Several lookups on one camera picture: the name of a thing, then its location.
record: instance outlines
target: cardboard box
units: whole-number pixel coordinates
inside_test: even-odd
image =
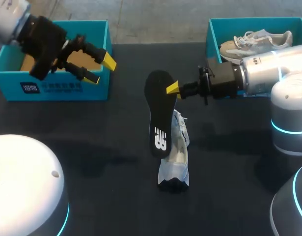
[[[54,21],[68,32],[68,38],[86,35],[86,41],[104,48],[112,55],[112,45],[107,21]],[[97,65],[82,51],[68,59],[100,77],[97,85],[80,82],[69,72],[59,70],[49,73],[40,81],[29,75],[33,58],[26,57],[17,46],[4,46],[0,52],[0,89],[8,101],[97,101],[107,100],[110,71]]]

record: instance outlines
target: blue led light ring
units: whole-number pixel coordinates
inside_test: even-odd
[[[60,236],[60,235],[61,235],[61,233],[62,233],[64,227],[65,227],[66,224],[67,224],[68,216],[69,216],[69,210],[70,210],[70,204],[68,203],[68,212],[67,212],[67,216],[66,216],[66,219],[65,219],[65,221],[64,221],[64,223],[63,223],[63,225],[62,225],[62,227],[61,227],[61,230],[60,230],[59,233],[57,234],[57,236]]]
[[[293,132],[293,131],[287,131],[287,130],[283,130],[281,128],[278,128],[274,123],[273,120],[271,120],[272,126],[277,129],[280,132],[283,132],[285,134],[302,134],[302,131],[298,131],[298,132]]]
[[[294,195],[294,199],[295,199],[295,204],[296,204],[296,207],[300,213],[300,215],[302,216],[302,209],[298,203],[298,199],[297,199],[297,195],[296,195],[296,179],[297,179],[297,175],[299,173],[299,171],[302,169],[302,167],[297,171],[297,173],[295,174],[295,177],[294,177],[294,181],[293,181],[293,195]]]

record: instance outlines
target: sneaker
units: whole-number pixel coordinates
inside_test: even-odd
[[[288,48],[292,44],[293,35],[290,31],[286,31],[284,34],[272,34],[264,29],[257,32],[248,31],[243,37],[234,36],[233,41],[221,44],[220,56],[239,65],[244,57]]]
[[[161,160],[158,185],[162,190],[185,191],[189,186],[188,151],[189,136],[185,118],[174,110],[172,122],[172,149],[169,156]]]

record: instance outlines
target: concrete floor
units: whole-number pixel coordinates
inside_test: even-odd
[[[29,1],[51,20],[108,19],[113,43],[203,42],[209,18],[302,17],[302,0]]]

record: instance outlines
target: new balance logo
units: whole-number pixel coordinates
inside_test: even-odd
[[[157,149],[166,150],[166,133],[155,127],[155,146]]]

